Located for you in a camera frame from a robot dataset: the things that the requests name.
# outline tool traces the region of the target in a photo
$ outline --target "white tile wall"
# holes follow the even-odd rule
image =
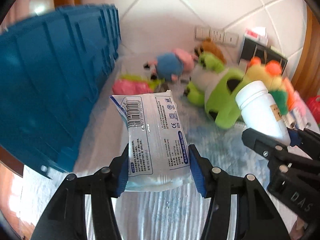
[[[192,50],[194,26],[208,25],[240,35],[236,48],[221,47],[230,63],[237,63],[247,27],[267,28],[269,44],[288,58],[292,78],[306,32],[304,0],[82,0],[114,3],[119,9],[120,53],[163,52],[175,47]]]

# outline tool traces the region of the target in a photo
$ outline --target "barcode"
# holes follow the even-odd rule
[[[128,127],[142,126],[139,103],[138,100],[127,100],[126,102]]]

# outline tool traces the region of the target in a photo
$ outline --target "bed sheet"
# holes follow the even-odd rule
[[[111,160],[119,156],[128,142],[127,130],[115,106],[109,100],[112,84],[121,73],[149,76],[143,64],[153,54],[121,58],[110,78],[107,80],[98,102],[90,115],[84,132],[79,157],[74,167],[77,176],[93,174]],[[199,153],[207,157],[212,165],[219,166],[231,175],[254,174],[264,188],[269,182],[267,161],[241,141],[242,126],[229,130],[218,128],[205,115],[203,109],[191,106],[183,90],[185,84],[178,82],[169,85],[178,107],[188,144],[195,144]],[[37,224],[44,208],[67,174],[51,171],[49,180],[25,167],[21,197],[20,217]],[[288,230],[296,220],[296,215],[271,196]],[[91,199],[85,198],[85,214],[88,239],[94,238],[91,216]],[[236,196],[232,196],[228,239],[235,232]],[[210,200],[203,199],[197,192],[194,182],[163,192],[124,192],[113,200],[115,215],[123,239],[200,239],[206,220]]]

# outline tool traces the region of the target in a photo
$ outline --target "blue plastic crate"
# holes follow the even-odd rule
[[[0,35],[0,144],[35,171],[72,171],[121,42],[114,5],[57,8]]]

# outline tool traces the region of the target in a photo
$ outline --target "electrical outlet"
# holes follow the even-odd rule
[[[237,45],[239,39],[239,35],[237,33],[225,33],[224,35],[224,45],[233,46],[235,47]]]
[[[195,39],[199,41],[204,41],[206,38],[210,37],[210,32],[210,27],[196,26]]]
[[[211,40],[223,44],[225,32],[224,30],[211,30]]]

